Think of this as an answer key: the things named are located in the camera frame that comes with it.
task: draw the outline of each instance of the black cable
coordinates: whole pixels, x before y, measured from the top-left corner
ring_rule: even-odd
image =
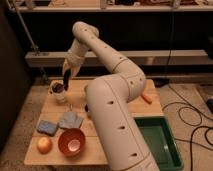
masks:
[[[204,136],[205,136],[205,139],[208,142],[208,144],[210,144],[211,146],[213,146],[213,143],[211,141],[209,141],[209,138],[207,136],[208,132],[211,131],[211,130],[213,131],[213,127],[207,129],[207,131],[205,132]]]
[[[197,124],[191,124],[191,123],[189,123],[189,122],[186,122],[186,121],[183,119],[182,115],[181,115],[181,111],[182,111],[183,109],[191,109],[191,110],[195,111],[196,114],[199,116],[200,121],[199,121]],[[184,122],[185,124],[190,125],[190,126],[200,126],[200,125],[202,124],[202,122],[203,122],[201,114],[200,114],[199,112],[197,112],[197,110],[195,110],[195,109],[192,108],[192,107],[188,107],[188,106],[181,107],[180,109],[178,109],[178,115],[179,115],[179,117],[180,117],[180,119],[181,119],[182,122]]]
[[[193,106],[191,103],[189,103],[183,96],[181,96],[173,87],[171,87],[171,85],[168,85],[168,87],[178,96],[180,97],[183,101],[185,101],[189,106],[191,106],[194,110],[196,110],[198,113],[200,113],[203,117],[205,117],[206,119],[213,121],[213,118],[210,118],[208,116],[206,116],[203,112],[201,112],[198,108],[196,108],[195,106]]]
[[[190,138],[190,163],[191,163],[191,167],[190,167],[190,170],[191,171],[193,171],[193,151],[192,151],[192,141],[193,141],[193,136],[194,136],[194,134],[195,134],[195,132],[197,131],[197,130],[199,130],[199,129],[201,129],[201,128],[207,128],[207,130],[205,131],[205,134],[206,134],[206,132],[208,132],[209,130],[213,130],[213,127],[209,127],[209,126],[199,126],[199,127],[197,127],[197,128],[195,128],[193,131],[192,131],[192,133],[191,133],[191,138]]]
[[[195,126],[195,129],[191,132],[191,136],[190,136],[190,140],[184,140],[184,139],[180,139],[180,138],[175,138],[175,140],[178,140],[178,141],[183,141],[183,142],[188,142],[190,143],[190,170],[193,171],[193,148],[192,148],[192,144],[196,144],[196,145],[199,145],[205,149],[208,149],[208,150],[211,150],[213,151],[213,143],[209,140],[208,138],[208,133],[209,131],[212,131],[213,130],[213,127],[209,127],[209,126],[200,126],[202,124],[202,116],[205,117],[206,119],[210,120],[210,121],[213,121],[212,118],[206,116],[203,112],[201,112],[198,108],[196,108],[195,106],[193,106],[189,101],[187,101],[184,97],[182,97],[173,87],[171,87],[170,85],[168,85],[168,87],[178,96],[180,97],[184,102],[171,102],[169,104],[167,104],[166,106],[163,107],[163,110],[165,110],[167,107],[171,106],[171,105],[174,105],[174,104],[180,104],[180,105],[185,105],[184,107],[181,107],[178,109],[178,116],[180,117],[180,119],[187,125],[189,126]],[[199,115],[200,117],[200,121],[199,123],[197,124],[191,124],[189,122],[186,122],[183,118],[182,118],[182,115],[181,115],[181,111],[183,109],[191,109],[193,111],[196,112],[196,114]],[[193,142],[193,136],[195,134],[195,132],[201,128],[206,128],[207,130],[205,131],[204,133],[204,138],[206,140],[206,142],[212,146],[212,148],[209,148],[209,147],[206,147],[202,144],[199,144],[197,142]]]
[[[166,64],[164,67],[164,77],[163,78],[154,78],[154,83],[156,87],[162,87],[169,83],[168,76],[168,66],[171,60],[171,54],[172,54],[172,46],[173,46],[173,40],[174,40],[174,30],[175,30],[175,16],[173,8],[171,8],[171,31],[170,31],[170,37],[169,37],[169,56],[166,60]]]
[[[184,139],[176,138],[176,137],[174,137],[174,139],[175,139],[176,141],[182,141],[182,142],[186,142],[186,143],[190,143],[190,142],[191,142],[190,140],[184,140]],[[192,144],[195,144],[195,145],[198,145],[198,146],[200,146],[200,147],[203,147],[204,149],[213,151],[213,148],[209,148],[209,147],[207,147],[207,146],[205,146],[205,145],[203,145],[203,144],[200,144],[200,143],[197,143],[197,142],[194,142],[194,141],[192,141],[191,143],[192,143]]]
[[[175,32],[175,16],[174,16],[173,8],[171,8],[171,9],[172,9],[171,10],[172,19],[171,19],[171,32],[170,32],[170,40],[169,40],[169,57],[167,58],[166,66],[165,66],[165,70],[164,70],[164,76],[166,79],[167,79],[167,74],[168,74],[169,62],[171,60],[172,46],[173,46],[174,32]]]

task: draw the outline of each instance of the green tray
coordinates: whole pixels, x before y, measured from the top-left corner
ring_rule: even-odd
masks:
[[[183,161],[164,117],[135,118],[161,171],[183,169]]]

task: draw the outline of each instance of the bowl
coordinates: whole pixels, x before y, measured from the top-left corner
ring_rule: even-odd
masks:
[[[85,146],[85,135],[79,128],[71,128],[63,132],[58,140],[58,148],[65,156],[75,156]]]

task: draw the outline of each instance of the wooden table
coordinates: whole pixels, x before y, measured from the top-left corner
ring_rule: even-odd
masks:
[[[53,149],[45,155],[37,151],[36,143],[44,134],[38,133],[36,130],[32,135],[32,139],[25,156],[24,163],[26,165],[106,165],[107,160],[103,152],[102,146],[97,137],[93,122],[87,117],[84,111],[85,93],[84,87],[91,80],[72,80],[70,81],[70,89],[67,92],[67,101],[73,105],[73,111],[79,116],[84,117],[81,130],[86,136],[86,145],[84,151],[75,157],[65,157],[58,149],[58,138],[63,130],[58,129],[56,135],[51,137]],[[146,103],[141,97],[128,104],[129,110],[134,117],[151,117],[163,116],[159,98],[152,80],[147,80],[145,92],[152,99],[152,104]],[[48,93],[44,106],[41,111],[39,120],[47,120],[58,123],[59,118],[64,112],[70,110],[69,103],[58,103],[53,94]]]

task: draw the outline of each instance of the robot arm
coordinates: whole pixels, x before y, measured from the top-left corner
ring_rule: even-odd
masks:
[[[75,39],[64,62],[63,75],[67,77],[71,69],[71,77],[75,76],[89,49],[112,73],[96,78],[86,89],[87,105],[110,168],[115,171],[159,170],[127,108],[127,103],[144,90],[144,73],[100,40],[95,27],[77,22],[73,34]]]

